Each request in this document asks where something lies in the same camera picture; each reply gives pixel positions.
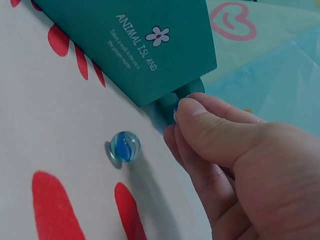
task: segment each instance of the teal cardboard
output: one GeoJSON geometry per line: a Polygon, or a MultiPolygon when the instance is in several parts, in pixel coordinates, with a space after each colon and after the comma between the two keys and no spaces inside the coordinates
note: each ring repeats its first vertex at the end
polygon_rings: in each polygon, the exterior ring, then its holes
{"type": "Polygon", "coordinates": [[[217,67],[205,0],[35,0],[139,107],[217,67]]]}

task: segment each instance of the knuckle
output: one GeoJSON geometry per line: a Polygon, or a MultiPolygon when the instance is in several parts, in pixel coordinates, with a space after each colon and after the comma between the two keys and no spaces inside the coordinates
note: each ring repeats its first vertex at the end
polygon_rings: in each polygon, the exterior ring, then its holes
{"type": "Polygon", "coordinates": [[[289,134],[294,130],[295,128],[293,126],[286,123],[266,123],[261,125],[258,138],[260,138],[261,141],[268,141],[274,144],[283,143],[290,138],[289,134]]]}

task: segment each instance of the glass marble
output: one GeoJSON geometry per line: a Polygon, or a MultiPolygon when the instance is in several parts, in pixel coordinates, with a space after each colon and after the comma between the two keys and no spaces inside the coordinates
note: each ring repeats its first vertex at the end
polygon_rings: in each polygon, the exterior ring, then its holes
{"type": "Polygon", "coordinates": [[[118,132],[110,142],[111,157],[124,163],[135,160],[140,153],[140,149],[139,138],[130,131],[118,132]]]}

